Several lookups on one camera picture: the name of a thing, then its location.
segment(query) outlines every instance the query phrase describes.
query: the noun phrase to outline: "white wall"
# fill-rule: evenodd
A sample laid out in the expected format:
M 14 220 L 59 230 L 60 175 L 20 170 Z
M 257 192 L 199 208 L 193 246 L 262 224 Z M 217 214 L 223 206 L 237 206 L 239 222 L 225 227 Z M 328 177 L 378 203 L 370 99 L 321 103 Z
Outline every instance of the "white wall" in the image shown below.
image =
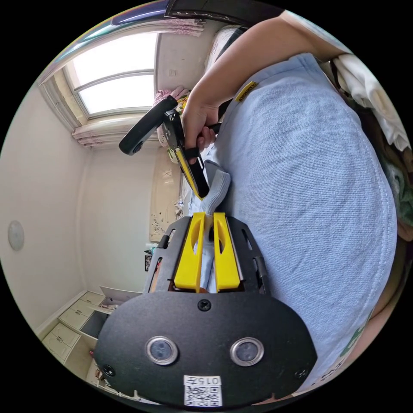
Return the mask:
M 199 37 L 160 34 L 156 62 L 156 88 L 173 90 L 182 85 L 192 89 L 202 77 L 215 34 L 225 23 L 207 20 Z
M 33 87 L 16 112 L 0 156 L 1 265 L 32 329 L 84 289 L 76 212 L 88 153 Z M 7 238 L 13 220 L 25 231 L 19 252 Z
M 118 148 L 96 150 L 87 167 L 80 249 L 88 290 L 99 286 L 141 291 L 148 242 L 156 146 L 127 156 Z

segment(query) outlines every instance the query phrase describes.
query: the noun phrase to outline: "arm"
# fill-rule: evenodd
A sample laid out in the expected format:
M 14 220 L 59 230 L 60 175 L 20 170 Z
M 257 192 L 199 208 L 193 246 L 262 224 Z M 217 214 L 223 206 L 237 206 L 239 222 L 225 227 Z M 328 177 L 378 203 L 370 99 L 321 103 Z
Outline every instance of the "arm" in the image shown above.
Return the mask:
M 322 62 L 343 53 L 284 12 L 237 39 L 194 87 L 191 98 L 219 106 L 232 99 L 254 73 L 305 52 Z
M 214 142 L 215 134 L 206 125 L 218 122 L 218 107 L 232 99 L 250 76 L 305 52 L 322 62 L 343 54 L 285 12 L 250 28 L 193 88 L 182 116 L 185 146 L 202 151 Z

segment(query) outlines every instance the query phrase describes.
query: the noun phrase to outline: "curtain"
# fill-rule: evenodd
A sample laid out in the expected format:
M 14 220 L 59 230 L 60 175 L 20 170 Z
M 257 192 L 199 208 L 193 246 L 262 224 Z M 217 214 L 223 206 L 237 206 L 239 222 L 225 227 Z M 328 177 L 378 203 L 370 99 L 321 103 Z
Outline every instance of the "curtain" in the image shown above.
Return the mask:
M 113 148 L 119 145 L 119 142 L 143 115 L 118 115 L 90 121 L 87 125 L 77 127 L 72 136 L 79 145 L 85 148 Z M 156 132 L 147 142 L 160 146 Z

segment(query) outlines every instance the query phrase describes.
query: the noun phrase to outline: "green cloth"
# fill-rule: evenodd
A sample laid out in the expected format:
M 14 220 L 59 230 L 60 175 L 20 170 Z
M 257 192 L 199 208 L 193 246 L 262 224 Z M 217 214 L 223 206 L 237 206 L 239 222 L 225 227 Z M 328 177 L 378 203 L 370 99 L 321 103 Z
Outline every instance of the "green cloth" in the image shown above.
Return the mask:
M 377 153 L 383 172 L 386 175 L 396 204 L 397 218 L 413 226 L 413 189 L 406 184 L 403 172 Z

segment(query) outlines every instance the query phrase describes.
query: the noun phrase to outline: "qr code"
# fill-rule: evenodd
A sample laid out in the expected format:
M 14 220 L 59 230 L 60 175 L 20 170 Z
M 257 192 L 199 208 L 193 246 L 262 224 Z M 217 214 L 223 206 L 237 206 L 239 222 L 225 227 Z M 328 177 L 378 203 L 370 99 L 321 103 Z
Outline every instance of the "qr code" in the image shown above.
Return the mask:
M 185 386 L 185 405 L 198 407 L 222 406 L 221 386 Z

